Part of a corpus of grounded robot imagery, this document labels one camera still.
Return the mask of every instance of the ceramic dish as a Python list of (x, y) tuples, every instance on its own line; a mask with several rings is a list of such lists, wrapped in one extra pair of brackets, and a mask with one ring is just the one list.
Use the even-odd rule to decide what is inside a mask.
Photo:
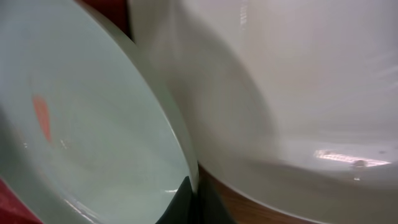
[(86, 10), (0, 2), (0, 175), (44, 223), (153, 224), (197, 161), (161, 80)]
[(208, 172), (307, 220), (398, 222), (396, 1), (130, 7)]

